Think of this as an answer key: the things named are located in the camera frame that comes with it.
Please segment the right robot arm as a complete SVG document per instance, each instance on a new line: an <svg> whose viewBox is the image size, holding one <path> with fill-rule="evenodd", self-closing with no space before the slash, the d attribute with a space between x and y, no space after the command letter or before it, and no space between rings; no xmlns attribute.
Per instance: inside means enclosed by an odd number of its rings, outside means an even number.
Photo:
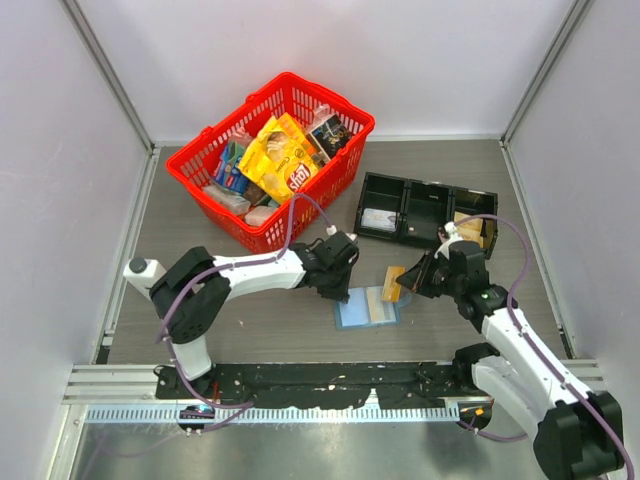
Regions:
<svg viewBox="0 0 640 480"><path fill-rule="evenodd" d="M397 282L424 297L452 298L484 336L456 352L453 386L495 399L532 441L547 478L589 479L620 469L635 476L619 403L608 392L594 392L544 344L513 295L491 282L476 243L449 240Z"/></svg>

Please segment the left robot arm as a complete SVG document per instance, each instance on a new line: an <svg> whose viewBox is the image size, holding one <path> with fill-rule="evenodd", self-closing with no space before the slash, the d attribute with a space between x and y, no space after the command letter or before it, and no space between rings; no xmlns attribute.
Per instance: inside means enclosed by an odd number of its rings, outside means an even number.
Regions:
<svg viewBox="0 0 640 480"><path fill-rule="evenodd" d="M183 391L202 398L212 390L213 361L205 335L228 301L299 288L314 289L333 301L349 299L351 273L359 257L357 235L334 227L327 234L310 244L241 257L213 256L202 246L193 247L169 269L157 260L129 260L123 276L161 319L160 339L169 343Z"/></svg>

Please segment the blue card holder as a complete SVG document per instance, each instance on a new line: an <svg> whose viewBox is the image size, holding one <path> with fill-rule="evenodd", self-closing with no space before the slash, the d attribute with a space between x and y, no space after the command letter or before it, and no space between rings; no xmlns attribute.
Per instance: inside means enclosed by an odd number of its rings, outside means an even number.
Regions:
<svg viewBox="0 0 640 480"><path fill-rule="evenodd" d="M353 330L370 327L381 327L395 325L401 321L401 309L411 303L413 295L403 294L397 303L386 302L390 314L390 321L386 323L372 323L369 319L369 312L366 299L367 287L350 288L350 298L346 303L337 302L334 308L336 328L340 330Z"/></svg>

